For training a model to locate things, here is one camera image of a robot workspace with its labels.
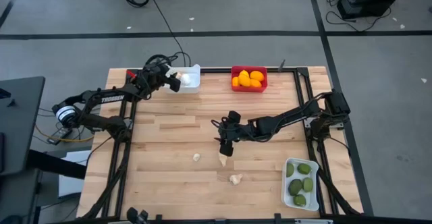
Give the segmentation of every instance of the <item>wooden table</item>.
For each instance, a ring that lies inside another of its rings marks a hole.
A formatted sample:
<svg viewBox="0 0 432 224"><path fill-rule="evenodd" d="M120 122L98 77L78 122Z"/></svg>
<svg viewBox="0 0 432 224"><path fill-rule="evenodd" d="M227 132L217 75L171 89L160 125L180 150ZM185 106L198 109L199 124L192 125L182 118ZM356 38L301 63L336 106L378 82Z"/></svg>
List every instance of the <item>wooden table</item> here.
<svg viewBox="0 0 432 224"><path fill-rule="evenodd" d="M309 67L313 94L331 90L325 67ZM126 69L111 69L106 88L124 85ZM102 106L101 115L119 114L120 103ZM132 139L122 218L133 206L144 209L149 218L163 219L268 219L275 213L282 218L319 217L318 211L290 208L281 202L281 168L289 157L308 159L302 123L295 123L267 143L239 142L225 167L219 162L217 129L219 121L235 110L247 119L278 115L298 106L292 73L270 73L269 86L262 94L233 92L229 74L203 74L198 94L154 92L149 101L140 101ZM342 131L331 136L344 142ZM101 132L93 148L109 137ZM347 149L333 140L325 141L333 182L344 198L362 211ZM77 216L96 202L107 183L113 141L95 151L88 164ZM120 150L119 161L123 150ZM201 155L198 162L192 160ZM232 174L243 174L233 186ZM327 190L321 184L325 207L331 212ZM114 189L110 215L113 215L117 190Z"/></svg>

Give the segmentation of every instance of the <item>red bowl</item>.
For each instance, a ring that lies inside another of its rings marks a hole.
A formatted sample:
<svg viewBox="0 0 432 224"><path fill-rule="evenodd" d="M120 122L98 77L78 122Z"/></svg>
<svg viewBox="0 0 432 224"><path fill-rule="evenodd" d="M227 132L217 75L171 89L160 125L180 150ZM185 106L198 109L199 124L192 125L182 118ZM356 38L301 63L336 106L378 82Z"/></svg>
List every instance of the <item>red bowl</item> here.
<svg viewBox="0 0 432 224"><path fill-rule="evenodd" d="M253 71L261 72L264 75L264 80L261 82L260 88L247 87L247 86L233 86L232 78L235 78L240 74L242 70L247 71L249 74ZM231 68L231 88L235 92L264 92L267 88L267 68L262 66L245 66L245 65L235 65Z"/></svg>

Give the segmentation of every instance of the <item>table leg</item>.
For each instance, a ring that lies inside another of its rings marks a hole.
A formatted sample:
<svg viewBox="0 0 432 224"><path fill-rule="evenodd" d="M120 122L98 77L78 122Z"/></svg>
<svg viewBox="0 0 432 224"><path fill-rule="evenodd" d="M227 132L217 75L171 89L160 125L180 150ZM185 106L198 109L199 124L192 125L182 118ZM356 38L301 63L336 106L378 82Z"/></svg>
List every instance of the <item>table leg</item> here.
<svg viewBox="0 0 432 224"><path fill-rule="evenodd" d="M28 151L27 167L78 179L84 179L87 168L81 164L65 161L35 150Z"/></svg>

